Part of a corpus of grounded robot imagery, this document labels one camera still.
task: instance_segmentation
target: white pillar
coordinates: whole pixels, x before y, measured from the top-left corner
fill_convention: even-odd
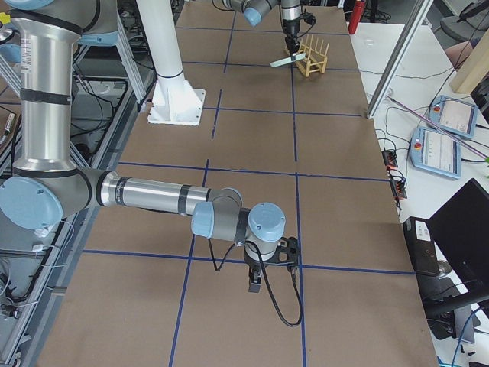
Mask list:
[[[206,91],[183,75],[170,0],[137,0],[158,80],[148,122],[198,125]]]

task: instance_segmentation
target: black cable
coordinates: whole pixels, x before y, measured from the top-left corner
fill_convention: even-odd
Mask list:
[[[479,330],[479,329],[474,329],[474,332],[484,334],[484,335],[489,335],[489,333],[487,331],[483,331],[483,330]]]
[[[479,145],[481,145],[481,146],[483,146],[483,147],[485,147],[485,148],[489,148],[489,145],[482,144],[482,143],[480,143],[479,141],[472,140],[472,142],[473,142],[473,143],[475,143],[475,144],[479,144]]]
[[[136,59],[132,59],[137,65],[139,65],[140,67],[145,67],[146,69],[149,69],[149,70],[156,70],[156,68],[154,66],[152,67],[149,67],[148,65],[144,65],[143,63],[140,63],[139,61],[137,61]]]
[[[104,128],[107,128],[109,125],[110,125],[110,123],[105,124],[105,125],[102,125],[102,126],[99,126],[98,128],[93,128],[91,130],[83,130],[83,129],[79,128],[78,126],[75,126],[76,128],[82,130],[82,132],[77,132],[76,134],[73,134],[70,137],[71,138],[75,138],[75,137],[80,136],[80,135],[85,135],[85,134],[91,134],[93,132],[98,132],[100,130],[103,130]]]
[[[167,212],[166,210],[156,210],[156,209],[148,209],[148,208],[139,208],[139,209],[146,210],[147,212],[152,212],[152,213],[176,214],[174,212]]]
[[[393,151],[394,151],[394,153],[396,152],[396,150],[397,150],[397,146],[396,146],[396,143],[394,143],[394,142],[393,142],[393,140],[391,140],[391,139],[389,139],[389,138],[377,138],[377,140],[383,140],[383,141],[384,141],[384,150],[386,150],[386,149],[385,149],[385,142],[386,142],[386,141],[391,142],[391,143],[392,143],[392,145],[394,146],[394,150],[393,150]]]
[[[404,78],[404,79],[421,79],[421,80],[425,80],[425,79],[429,79],[429,78],[433,78],[434,76],[439,76],[439,75],[442,75],[444,73],[446,73],[447,71],[450,71],[452,70],[453,68],[451,67],[450,69],[447,69],[447,70],[444,70],[442,71],[441,73],[436,73],[436,74],[432,74],[432,75],[428,75],[428,76],[407,76],[407,75],[396,75],[396,77],[398,78]],[[370,73],[370,74],[374,74],[374,75],[382,75],[384,73],[376,73],[374,71],[370,71],[370,70],[361,70],[361,69],[358,69],[358,71],[362,72],[362,73]]]
[[[6,107],[4,107],[4,106],[0,106],[0,109],[4,109],[4,110],[5,110],[5,111],[7,111],[7,112],[10,112],[10,113],[13,113],[14,115],[17,115],[17,114],[16,114],[15,112],[13,112],[11,109],[8,109],[8,108],[6,108]]]
[[[311,31],[311,29],[313,29],[313,27],[314,27],[314,25],[315,25],[315,24],[316,24],[316,23],[314,23],[313,25],[311,25],[307,31],[305,31],[305,32],[304,32],[304,33],[302,33],[301,35],[297,36],[297,39],[299,39],[299,38],[301,38],[301,37],[304,37],[306,34],[308,34],[308,33]]]
[[[465,158],[462,158],[461,161],[466,163],[487,163],[487,161],[473,161],[472,159],[465,159]]]
[[[221,260],[221,264],[219,264],[219,266],[217,266],[217,262],[215,261],[215,257],[214,257],[214,249],[212,248],[211,239],[207,239],[207,242],[209,243],[209,250],[211,252],[212,263],[214,264],[214,270],[215,271],[221,271],[222,266],[224,265],[224,263],[226,262],[226,259],[228,258],[228,255],[231,253],[233,248],[236,247],[236,244],[233,243],[231,246],[229,246],[228,251],[226,251],[226,253],[224,254],[224,257]]]
[[[406,142],[406,143],[407,143],[407,144],[410,146],[410,145],[411,145],[411,141],[409,141],[409,140],[407,140],[407,139],[405,139],[405,138],[401,138],[400,136],[397,136],[397,135],[395,135],[395,134],[391,134],[391,133],[389,133],[389,128],[388,128],[388,124],[387,124],[387,117],[388,117],[388,115],[389,115],[389,111],[390,111],[391,109],[397,109],[397,110],[402,111],[402,112],[408,112],[407,110],[405,110],[405,109],[401,109],[401,108],[396,107],[396,106],[391,106],[391,107],[389,107],[389,108],[387,109],[387,111],[385,112],[385,133],[386,133],[387,135],[389,135],[389,136],[392,136],[392,137],[394,137],[394,138],[397,138],[397,139],[400,139],[400,140],[402,140],[402,141],[405,141],[405,142]]]
[[[216,8],[217,10],[220,10],[220,11],[233,11],[232,9],[223,9],[223,8],[220,8],[219,6],[217,6],[215,3],[214,3],[214,0],[212,0],[212,6],[214,8]]]
[[[21,129],[21,122],[22,122],[22,114],[18,116],[17,125],[15,126],[14,134],[12,135],[12,143],[10,147],[10,169],[12,172],[12,176],[14,176],[15,145],[17,144],[18,132]]]
[[[300,299],[300,294],[299,294],[299,291],[297,290],[297,284],[296,284],[296,268],[289,269],[289,271],[290,271],[290,277],[292,279],[293,289],[296,292],[297,302],[299,302],[299,318],[298,318],[298,320],[295,323],[290,323],[289,321],[287,321],[285,319],[285,317],[283,317],[283,314],[280,311],[280,308],[278,307],[277,300],[275,299],[274,293],[273,293],[272,288],[270,286],[270,282],[268,281],[267,270],[265,269],[265,264],[263,263],[263,258],[261,257],[260,249],[258,248],[258,246],[256,245],[256,243],[254,243],[252,241],[246,241],[246,243],[248,243],[249,245],[252,245],[254,247],[257,255],[258,255],[258,260],[260,262],[261,272],[263,273],[263,278],[265,280],[265,284],[267,285],[268,294],[270,295],[270,299],[272,301],[272,304],[274,305],[274,308],[275,308],[275,310],[277,312],[278,317],[287,326],[290,326],[290,327],[299,326],[300,323],[302,323],[302,321],[303,321],[303,312],[304,312],[304,310],[303,310],[303,302]]]
[[[97,98],[98,101],[103,101],[103,102],[108,103],[111,106],[111,108],[112,108],[112,114],[113,114],[115,107],[114,107],[114,104],[112,103],[112,101],[109,101],[108,99],[102,98],[101,96],[97,96],[96,93],[95,93],[95,90],[92,87],[92,85],[90,83],[88,83],[88,88],[90,88],[92,90],[92,92],[90,92],[88,90],[88,88],[86,87],[85,83],[84,83],[84,81],[85,81],[85,73],[83,72],[83,70],[81,69],[81,67],[79,67],[79,64],[76,61],[73,61],[73,65],[78,68],[79,73],[77,73],[77,74],[78,74],[78,77],[80,78],[80,83],[82,85],[83,90],[87,94],[91,95],[92,97]]]
[[[427,321],[432,321],[435,323],[444,323],[445,325],[451,326],[451,324],[448,321],[443,321],[443,320],[437,320],[437,319],[426,319]]]
[[[363,18],[369,18],[371,17],[371,8],[369,7],[370,2],[368,4],[365,4],[365,9],[364,9],[364,14],[361,16]],[[388,23],[389,20],[392,18],[392,16],[389,13],[386,13],[385,11],[381,11],[377,9],[376,14],[374,15],[375,21],[379,21],[380,23]]]
[[[469,284],[469,283],[474,283],[476,282],[477,279],[472,279],[471,281],[463,281],[462,283],[458,283],[458,284],[453,284],[452,286],[444,289],[443,291],[441,292],[438,292],[438,293],[435,293],[435,294],[430,294],[429,296],[426,296],[424,298],[422,298],[421,300],[427,300],[428,298],[432,298],[432,297],[436,297],[436,296],[439,296],[440,294],[444,294],[446,291],[449,291],[450,289],[454,288],[454,287],[457,287],[459,285],[463,285],[463,284]]]

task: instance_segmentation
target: black monitor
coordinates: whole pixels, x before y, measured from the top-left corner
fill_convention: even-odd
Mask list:
[[[489,307],[489,193],[475,179],[469,180],[433,214],[427,226],[468,289],[466,294],[430,307],[431,314],[473,303]],[[484,312],[489,316],[488,308]]]

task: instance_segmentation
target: wire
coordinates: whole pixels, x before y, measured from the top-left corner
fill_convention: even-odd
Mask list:
[[[66,249],[66,247],[68,246],[68,244],[70,243],[71,239],[73,238],[73,236],[75,234],[75,227],[73,226],[72,223],[67,222],[66,220],[60,220],[60,222],[66,224],[67,226],[70,226],[69,235],[66,237],[66,240],[64,241],[64,243],[60,247],[59,246],[55,246],[55,245],[52,245],[50,247],[51,248],[58,248],[58,249],[61,248],[61,262],[63,264],[61,264],[61,265],[44,265],[44,264],[39,264],[39,266],[41,266],[42,268],[63,268],[63,267],[65,267],[67,265],[66,259],[64,258],[64,250]]]
[[[364,9],[364,14],[361,16],[362,18],[370,18],[371,16],[371,8],[368,6],[365,6]],[[392,18],[392,16],[389,13],[386,13],[385,11],[381,11],[377,9],[377,12],[375,14],[375,20],[379,21],[380,23],[388,23],[389,20]]]
[[[465,158],[462,158],[461,161],[465,163],[487,163],[487,161],[473,161],[472,159],[465,159]]]
[[[479,141],[472,140],[472,142],[473,142],[473,143],[475,143],[475,144],[479,144],[479,145],[481,145],[481,146],[483,146],[483,147],[485,147],[485,148],[489,148],[489,145],[482,144],[482,143],[480,143]]]
[[[270,299],[272,301],[272,304],[274,305],[274,308],[275,308],[275,310],[277,312],[278,317],[287,326],[290,326],[290,327],[299,326],[302,323],[302,321],[303,321],[303,312],[304,312],[304,310],[303,310],[303,302],[300,299],[299,291],[297,290],[296,269],[290,270],[290,277],[292,279],[293,289],[296,292],[297,302],[299,302],[299,317],[298,317],[298,319],[297,319],[297,321],[295,323],[291,323],[291,322],[287,321],[285,319],[285,317],[283,317],[283,314],[280,311],[280,308],[278,307],[277,300],[275,299],[274,293],[273,293],[272,288],[270,286],[270,282],[268,281],[267,270],[265,269],[265,264],[263,263],[263,258],[261,257],[260,249],[258,248],[258,246],[256,245],[256,243],[254,243],[252,241],[246,241],[246,243],[248,243],[249,245],[252,245],[254,247],[257,255],[258,255],[258,260],[260,262],[261,272],[263,273],[263,278],[265,280],[265,284],[267,285],[268,294],[270,295]]]
[[[485,309],[485,307],[479,307],[478,309],[473,310],[472,313],[469,315],[469,317],[467,317],[467,320],[465,321],[464,327],[461,329],[460,337],[458,338],[457,347],[455,348],[455,352],[453,353],[453,359],[452,359],[451,367],[455,367],[455,360],[457,359],[458,350],[460,349],[461,340],[464,337],[465,329],[467,329],[468,322],[470,320],[472,320],[472,318],[475,316],[475,314],[477,312],[479,312],[480,310],[483,310],[483,309]]]
[[[7,258],[0,258],[0,260],[6,262],[8,264],[8,276],[7,276],[7,281],[5,282],[5,286],[3,287],[2,291],[0,292],[0,296],[2,296],[5,291],[7,290],[8,288],[8,285],[10,284],[10,277],[11,277],[11,263],[10,263],[10,260],[8,260]]]
[[[17,126],[15,126],[14,134],[12,135],[12,143],[10,146],[10,169],[11,175],[14,176],[14,162],[15,162],[15,145],[17,144],[18,132],[21,129],[22,114],[18,116]]]
[[[212,6],[214,8],[216,8],[217,10],[220,10],[220,11],[233,11],[232,9],[223,9],[223,8],[220,8],[219,6],[217,6],[215,3],[214,3],[214,0],[212,0]]]
[[[311,26],[310,26],[310,27],[307,29],[307,31],[305,31],[305,32],[304,32],[304,33],[302,33],[301,35],[297,36],[297,39],[299,39],[299,38],[301,38],[301,37],[304,37],[306,34],[308,34],[308,33],[311,31],[311,29],[313,29],[313,27],[314,27],[314,25],[315,25],[315,24],[316,24],[316,23],[314,23],[313,25],[311,25]]]
[[[132,59],[137,65],[139,65],[140,67],[145,67],[146,69],[149,69],[149,70],[156,70],[156,68],[154,66],[152,67],[149,67],[148,65],[144,65],[143,63],[137,61],[136,59]]]
[[[96,93],[95,93],[95,90],[92,87],[92,85],[90,83],[87,83],[88,84],[88,87],[92,91],[92,92],[90,92],[88,90],[86,84],[84,83],[84,81],[85,81],[84,80],[85,79],[85,73],[83,72],[83,70],[81,69],[81,67],[79,67],[79,64],[76,61],[73,61],[73,65],[78,68],[79,73],[77,73],[77,74],[80,77],[80,80],[79,81],[80,81],[80,83],[82,85],[83,90],[85,90],[85,92],[87,92],[92,97],[97,98],[97,100],[108,103],[112,107],[112,114],[113,114],[115,107],[114,107],[114,104],[112,103],[112,101],[109,101],[108,99],[102,98],[101,96],[97,96]]]
[[[483,330],[479,330],[479,329],[474,329],[474,332],[484,334],[484,335],[489,335],[489,333],[487,331],[483,331]]]
[[[442,75],[442,74],[444,74],[444,73],[446,73],[447,71],[450,71],[450,70],[453,70],[453,67],[451,67],[450,69],[444,70],[441,73],[432,74],[432,75],[428,75],[428,76],[396,75],[396,77],[398,77],[398,78],[404,78],[404,79],[421,79],[421,80],[425,80],[425,79],[433,78],[434,76]],[[375,74],[375,75],[382,75],[382,74],[384,74],[384,73],[376,73],[376,72],[370,71],[370,70],[361,70],[361,69],[358,69],[358,71],[360,71],[362,73],[370,73],[370,74]]]
[[[211,252],[212,263],[214,264],[214,270],[215,271],[221,271],[222,266],[224,265],[224,263],[225,263],[228,255],[231,253],[231,251],[233,250],[233,248],[236,247],[236,244],[233,243],[231,246],[229,246],[228,251],[226,251],[226,253],[224,254],[224,258],[222,258],[221,264],[219,264],[219,266],[217,266],[217,263],[215,262],[214,250],[212,248],[211,239],[207,239],[207,242],[209,243],[209,250]]]
[[[459,285],[463,285],[463,284],[469,284],[469,283],[474,283],[475,281],[477,281],[477,279],[472,279],[471,281],[463,281],[463,282],[458,283],[458,284],[453,284],[452,286],[450,286],[450,287],[448,287],[448,288],[444,289],[444,290],[443,290],[443,291],[441,291],[441,292],[438,292],[438,293],[435,293],[435,294],[431,294],[431,295],[429,295],[429,296],[426,296],[426,297],[422,298],[422,299],[421,299],[421,301],[423,301],[423,300],[427,300],[428,298],[431,298],[431,297],[436,297],[436,296],[439,296],[440,294],[444,294],[446,291],[449,291],[449,290],[451,290],[451,289],[452,289],[452,288],[454,288],[454,287],[458,287]]]
[[[443,320],[437,320],[437,319],[426,319],[427,321],[432,321],[435,323],[444,323],[445,325],[451,326],[451,324],[448,321],[443,321]]]

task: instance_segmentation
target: light blue joint cap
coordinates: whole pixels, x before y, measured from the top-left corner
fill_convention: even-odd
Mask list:
[[[26,229],[47,227],[63,218],[57,197],[28,177],[12,177],[0,186],[0,209],[13,223]]]
[[[111,47],[115,46],[118,41],[118,33],[109,32],[101,34],[84,34],[78,44],[85,46],[100,46],[100,47]]]
[[[198,203],[193,209],[192,233],[210,239],[214,231],[214,206],[210,202]]]
[[[261,14],[258,10],[254,8],[247,8],[243,12],[243,15],[252,27],[261,23]]]
[[[282,238],[285,230],[285,214],[273,203],[261,203],[248,214],[248,225],[260,240],[276,242]]]
[[[18,44],[0,44],[0,54],[9,63],[21,63],[21,47]]]
[[[36,10],[49,5],[54,0],[5,0],[12,8],[21,10]]]

